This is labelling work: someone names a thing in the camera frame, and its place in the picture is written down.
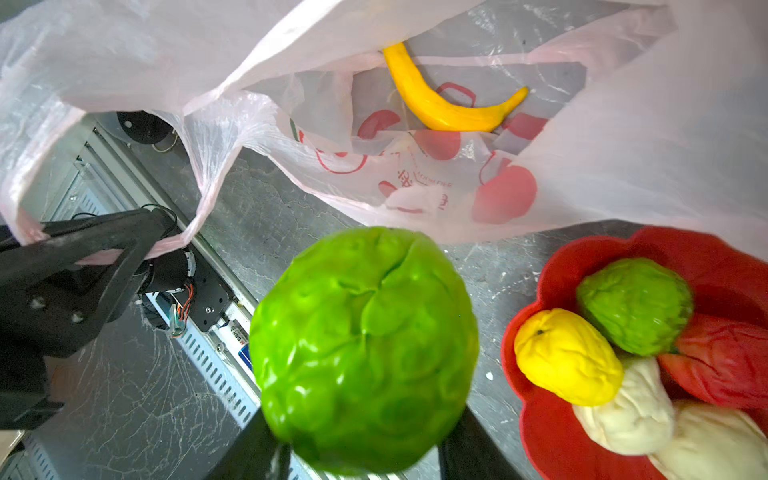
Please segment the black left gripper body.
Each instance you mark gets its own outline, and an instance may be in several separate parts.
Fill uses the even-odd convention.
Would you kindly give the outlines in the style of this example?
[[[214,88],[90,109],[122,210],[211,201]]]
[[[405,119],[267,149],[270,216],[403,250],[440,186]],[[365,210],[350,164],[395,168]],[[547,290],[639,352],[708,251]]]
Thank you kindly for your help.
[[[73,267],[26,289],[1,287],[1,428],[34,430],[64,406],[51,398],[45,359],[66,359],[117,320],[150,275],[123,280],[107,266]]]

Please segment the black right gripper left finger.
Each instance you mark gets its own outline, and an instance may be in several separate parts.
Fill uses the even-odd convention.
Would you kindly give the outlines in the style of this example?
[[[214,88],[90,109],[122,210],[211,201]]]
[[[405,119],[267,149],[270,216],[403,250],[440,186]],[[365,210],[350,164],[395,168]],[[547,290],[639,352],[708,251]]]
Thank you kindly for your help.
[[[288,480],[291,446],[272,432],[259,408],[205,480]]]

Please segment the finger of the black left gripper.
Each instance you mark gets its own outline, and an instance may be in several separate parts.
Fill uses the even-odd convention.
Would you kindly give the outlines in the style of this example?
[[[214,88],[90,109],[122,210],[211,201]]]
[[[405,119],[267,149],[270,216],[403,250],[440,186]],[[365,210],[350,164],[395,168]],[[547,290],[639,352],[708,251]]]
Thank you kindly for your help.
[[[47,239],[25,246],[3,227],[1,280],[36,282],[73,266],[108,266],[132,275],[176,228],[176,217],[160,207],[51,222]]]

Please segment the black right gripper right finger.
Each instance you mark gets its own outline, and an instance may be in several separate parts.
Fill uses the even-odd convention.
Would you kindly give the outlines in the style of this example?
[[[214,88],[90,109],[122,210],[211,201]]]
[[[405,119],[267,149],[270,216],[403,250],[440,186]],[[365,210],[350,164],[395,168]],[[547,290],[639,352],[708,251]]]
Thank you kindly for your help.
[[[469,406],[438,445],[442,480],[521,480]]]

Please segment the yellow fake round fruit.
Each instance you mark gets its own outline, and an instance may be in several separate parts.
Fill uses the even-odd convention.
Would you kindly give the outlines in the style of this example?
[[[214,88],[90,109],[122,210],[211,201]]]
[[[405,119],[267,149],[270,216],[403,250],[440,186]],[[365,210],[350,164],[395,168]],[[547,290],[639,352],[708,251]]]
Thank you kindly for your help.
[[[606,404],[623,382],[623,365],[608,340],[568,310],[544,310],[527,319],[513,350],[531,383],[573,405]]]

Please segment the green fake fruit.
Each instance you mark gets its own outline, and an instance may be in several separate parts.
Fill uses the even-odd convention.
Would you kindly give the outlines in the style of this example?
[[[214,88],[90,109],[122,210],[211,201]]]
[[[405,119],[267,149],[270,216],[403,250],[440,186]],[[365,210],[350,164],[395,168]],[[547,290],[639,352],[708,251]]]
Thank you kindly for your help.
[[[296,256],[249,348],[265,419],[310,466],[406,470],[458,423],[479,354],[462,277],[423,233],[354,228]]]
[[[612,344],[637,356],[671,351],[694,313],[688,282],[647,258],[617,260],[584,278],[576,299]]]

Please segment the beige fake bun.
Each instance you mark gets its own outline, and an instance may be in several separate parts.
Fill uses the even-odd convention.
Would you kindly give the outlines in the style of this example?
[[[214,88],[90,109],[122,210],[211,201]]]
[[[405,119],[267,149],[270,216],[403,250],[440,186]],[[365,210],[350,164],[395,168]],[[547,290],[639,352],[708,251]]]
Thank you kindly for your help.
[[[675,410],[654,357],[627,357],[622,365],[624,379],[613,400],[572,410],[588,438],[606,450],[649,455],[672,439]]]
[[[665,478],[767,477],[767,437],[746,413],[685,400],[674,409],[673,438],[649,456]]]

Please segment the red fake fruit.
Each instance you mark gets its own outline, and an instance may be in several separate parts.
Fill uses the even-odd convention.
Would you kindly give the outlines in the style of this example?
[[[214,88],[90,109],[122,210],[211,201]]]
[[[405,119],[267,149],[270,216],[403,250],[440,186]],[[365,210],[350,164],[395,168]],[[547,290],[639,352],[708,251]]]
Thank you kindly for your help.
[[[767,330],[696,315],[660,365],[690,395],[722,407],[767,407]]]

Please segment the red flower-shaped plate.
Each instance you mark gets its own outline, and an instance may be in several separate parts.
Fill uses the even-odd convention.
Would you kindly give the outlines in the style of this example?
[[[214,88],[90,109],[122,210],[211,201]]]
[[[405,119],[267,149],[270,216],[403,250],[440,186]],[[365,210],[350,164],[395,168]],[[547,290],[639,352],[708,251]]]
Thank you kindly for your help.
[[[525,453],[544,479],[659,479],[645,457],[612,453],[588,438],[571,406],[532,384],[519,370],[514,339],[532,315],[572,310],[581,280],[621,258],[645,257],[676,271],[694,289],[697,313],[767,324],[767,264],[716,236],[644,227],[628,239],[590,236],[558,249],[545,264],[535,301],[519,311],[504,333],[500,359],[522,402],[518,421]]]

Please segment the yellow fake banana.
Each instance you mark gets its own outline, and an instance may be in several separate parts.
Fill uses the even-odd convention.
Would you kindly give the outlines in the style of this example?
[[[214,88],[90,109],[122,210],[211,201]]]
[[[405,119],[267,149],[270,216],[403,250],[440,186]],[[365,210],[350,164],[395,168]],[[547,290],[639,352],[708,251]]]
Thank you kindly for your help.
[[[398,43],[382,50],[395,87],[409,110],[429,129],[446,132],[492,132],[528,96],[523,87],[505,102],[481,108],[454,105],[432,89]]]

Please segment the pink plastic bag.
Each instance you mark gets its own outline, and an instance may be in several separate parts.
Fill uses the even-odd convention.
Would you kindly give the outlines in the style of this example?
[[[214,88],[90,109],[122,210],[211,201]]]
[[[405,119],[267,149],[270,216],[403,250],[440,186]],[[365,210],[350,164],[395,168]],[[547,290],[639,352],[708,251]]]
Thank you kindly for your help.
[[[527,87],[492,132],[426,127],[382,50],[403,43],[448,102]],[[767,255],[763,1],[42,1],[1,26],[1,215],[90,113],[150,112],[201,198],[244,149],[364,225],[450,243],[618,219]]]

